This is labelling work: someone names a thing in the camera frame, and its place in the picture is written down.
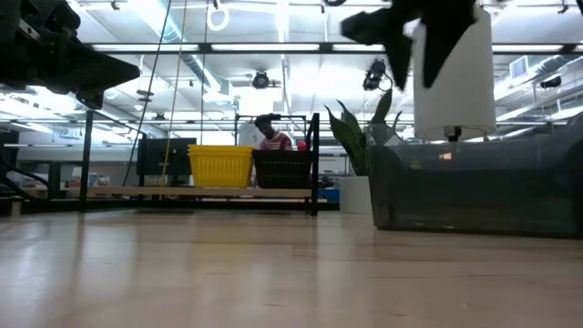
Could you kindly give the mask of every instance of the person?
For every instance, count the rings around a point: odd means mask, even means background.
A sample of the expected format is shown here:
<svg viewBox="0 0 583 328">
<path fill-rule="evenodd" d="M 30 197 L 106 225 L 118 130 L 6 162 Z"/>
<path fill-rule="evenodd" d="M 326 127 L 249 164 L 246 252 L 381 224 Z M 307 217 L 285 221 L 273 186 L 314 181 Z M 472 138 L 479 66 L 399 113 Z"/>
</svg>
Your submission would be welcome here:
<svg viewBox="0 0 583 328">
<path fill-rule="evenodd" d="M 261 141 L 261 150 L 293 150 L 292 140 L 284 133 L 275 130 L 271 121 L 275 119 L 272 114 L 261 115 L 255 119 L 255 127 L 265 138 Z"/>
</svg>

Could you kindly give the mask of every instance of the white container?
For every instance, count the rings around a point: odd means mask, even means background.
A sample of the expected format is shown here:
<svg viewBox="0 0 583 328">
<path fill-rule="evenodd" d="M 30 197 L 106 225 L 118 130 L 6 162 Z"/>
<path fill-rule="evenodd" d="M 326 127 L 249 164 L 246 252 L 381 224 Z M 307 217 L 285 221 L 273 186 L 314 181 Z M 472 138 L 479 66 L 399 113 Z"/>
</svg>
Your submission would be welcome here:
<svg viewBox="0 0 583 328">
<path fill-rule="evenodd" d="M 373 214 L 368 177 L 340 179 L 340 212 L 344 214 Z"/>
<path fill-rule="evenodd" d="M 461 127 L 459 140 L 496 130 L 494 64 L 490 14 L 476 7 L 470 26 L 445 61 L 430 88 L 423 84 L 426 28 L 414 32 L 414 133 L 426 140 L 446 140 L 444 128 Z"/>
</svg>

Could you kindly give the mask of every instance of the black monitor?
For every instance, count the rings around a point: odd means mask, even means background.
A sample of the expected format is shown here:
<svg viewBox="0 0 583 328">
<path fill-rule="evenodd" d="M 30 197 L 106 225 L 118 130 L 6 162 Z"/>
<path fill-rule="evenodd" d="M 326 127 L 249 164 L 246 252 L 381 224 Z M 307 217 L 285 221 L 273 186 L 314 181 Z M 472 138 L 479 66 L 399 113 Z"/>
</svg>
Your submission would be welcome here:
<svg viewBox="0 0 583 328">
<path fill-rule="evenodd" d="M 172 138 L 170 140 L 166 168 L 167 176 L 177 177 L 192 174 L 190 170 L 189 145 L 196 144 L 196 138 Z M 149 138 L 146 139 L 146 147 L 144 147 L 144 139 L 141 139 L 138 145 L 138 174 L 141 174 L 143 170 L 145 175 L 162 175 L 167 145 L 168 140 L 166 138 Z M 143 167 L 139 160 L 142 152 L 145 152 L 146 156 Z"/>
</svg>

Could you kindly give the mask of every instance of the red shirt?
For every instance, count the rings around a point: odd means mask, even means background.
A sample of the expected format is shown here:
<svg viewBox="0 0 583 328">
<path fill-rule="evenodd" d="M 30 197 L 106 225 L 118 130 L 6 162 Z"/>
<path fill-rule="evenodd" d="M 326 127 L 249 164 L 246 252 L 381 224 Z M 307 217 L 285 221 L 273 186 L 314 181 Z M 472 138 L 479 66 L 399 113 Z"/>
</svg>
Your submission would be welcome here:
<svg viewBox="0 0 583 328">
<path fill-rule="evenodd" d="M 293 150 L 292 140 L 285 134 L 276 131 L 271 139 L 263 139 L 260 144 L 261 150 Z"/>
</svg>

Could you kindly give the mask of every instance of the black basket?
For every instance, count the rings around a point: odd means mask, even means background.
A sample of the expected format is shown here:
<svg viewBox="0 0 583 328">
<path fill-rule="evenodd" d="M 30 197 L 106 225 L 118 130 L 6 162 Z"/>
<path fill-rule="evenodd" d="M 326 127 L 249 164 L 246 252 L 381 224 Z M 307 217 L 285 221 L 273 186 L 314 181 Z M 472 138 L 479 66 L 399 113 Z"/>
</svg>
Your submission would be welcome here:
<svg viewBox="0 0 583 328">
<path fill-rule="evenodd" d="M 264 189 L 309 189 L 312 153 L 253 150 L 257 184 Z"/>
</svg>

